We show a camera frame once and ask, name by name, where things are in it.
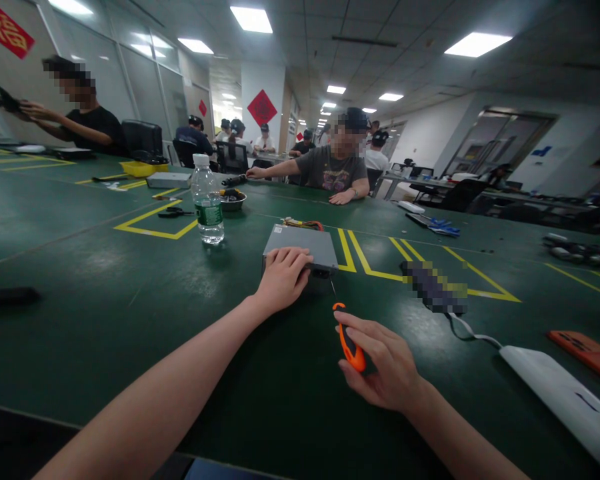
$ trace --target red diamond decoration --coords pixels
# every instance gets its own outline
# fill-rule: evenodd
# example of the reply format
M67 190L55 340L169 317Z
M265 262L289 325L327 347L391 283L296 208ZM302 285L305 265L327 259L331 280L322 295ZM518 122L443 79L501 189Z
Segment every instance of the red diamond decoration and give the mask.
M255 96L247 107L247 110L249 110L249 113L258 125L270 122L275 117L275 114L278 113L278 110L275 109L264 90L260 90L260 93Z

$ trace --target white cable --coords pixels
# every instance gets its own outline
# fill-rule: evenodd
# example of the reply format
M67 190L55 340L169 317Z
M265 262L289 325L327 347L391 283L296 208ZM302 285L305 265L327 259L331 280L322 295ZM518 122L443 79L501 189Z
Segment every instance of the white cable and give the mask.
M464 328L467 330L467 332L469 332L469 334L473 338L478 339L478 340L488 341L490 344L496 346L496 348L498 348L498 350L500 350L502 348L502 345L500 344L500 342L498 342L498 340L496 340L495 338L489 337L488 335L476 335L473 332L473 329L471 328L471 326L467 322L462 320L462 318L458 317L455 313L449 312L449 316L452 319L458 320L458 322L462 323L462 326L464 326Z

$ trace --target yellow box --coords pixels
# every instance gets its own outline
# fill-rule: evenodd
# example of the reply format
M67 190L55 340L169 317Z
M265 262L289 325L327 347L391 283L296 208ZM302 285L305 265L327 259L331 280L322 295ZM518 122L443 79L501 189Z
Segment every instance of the yellow box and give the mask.
M120 162L120 165L125 173L138 178L148 177L158 171L169 171L168 165L149 165L138 161Z

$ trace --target person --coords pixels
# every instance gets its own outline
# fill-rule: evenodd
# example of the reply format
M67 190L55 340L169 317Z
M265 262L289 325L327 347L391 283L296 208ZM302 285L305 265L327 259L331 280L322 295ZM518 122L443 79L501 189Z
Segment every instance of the person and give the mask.
M247 171L247 177L263 179L300 175L307 180L308 187L335 191L329 198L329 202L335 205L362 199L369 194L369 180L359 148L368 122L362 110L350 107L338 119L330 145L311 149L298 159L290 159L274 167L254 167Z
M150 478L196 422L250 334L298 300L309 280L306 266L312 261L309 250L298 247L269 252L253 295L118 394L34 479ZM400 336L348 313L336 311L334 317L377 368L363 377L340 360L338 367L348 386L371 405L406 418L452 476L526 478L420 376Z
M493 170L486 172L484 175L478 177L478 180L487 182L491 188L497 190L518 190L507 186L505 183L505 177L512 172L510 163L503 163L498 165Z
M315 148L314 142L312 142L313 130L305 129L302 133L302 141L296 143L291 150L289 150L290 157L299 157L304 155L310 149Z
M220 132L218 132L213 141L227 141L230 135L231 122L227 119L222 119L222 122L220 122Z
M242 138L242 136L245 133L245 129L245 124L242 123L240 120L231 120L231 135L229 136L227 142L236 143L238 145L244 145L247 148L247 154L253 155L253 145L250 144L250 142L244 140L244 138Z
M203 133L204 130L205 123L202 121L202 118L190 115L189 126L178 127L175 131L175 139L194 144L200 153L213 155L213 147L207 136Z
M322 132L318 135L318 147L324 147L331 143L331 125L326 123Z
M378 130L371 138L371 144L365 152L365 164L367 168L374 170L387 170L389 168L389 159L382 153L382 147L385 146L389 133L383 130Z
M375 135L375 133L378 130L380 130L380 121L378 121L378 120L372 121L371 128L369 129L369 132L367 133L367 140L366 140L367 147L370 146L371 139L373 138L373 136Z
M269 134L269 124L263 123L260 126L260 132L262 133L262 135L260 135L256 139L255 144L253 145L253 150L255 150L256 152L263 151L268 153L275 153L275 140Z
M63 115L32 101L20 102L22 113L15 116L33 122L52 137L72 141L76 147L107 155L128 157L127 140L122 125L110 111L98 103L95 80L79 64L58 55L42 60L60 86L60 92L78 108Z

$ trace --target ceiling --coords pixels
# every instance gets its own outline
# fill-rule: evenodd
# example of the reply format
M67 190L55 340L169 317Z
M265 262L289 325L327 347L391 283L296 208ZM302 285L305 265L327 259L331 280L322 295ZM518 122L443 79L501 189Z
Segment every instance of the ceiling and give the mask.
M374 108L372 118L389 119L475 90L600 104L595 0L134 1L172 39L200 39L214 51L214 57L195 55L210 68L214 104L226 92L242 106L241 61L283 63L309 125L325 101ZM243 31L230 5L264 8L273 34ZM514 38L476 59L443 54L472 31ZM335 41L332 35L397 46ZM329 84L347 90L327 93ZM404 98L378 100L386 92Z

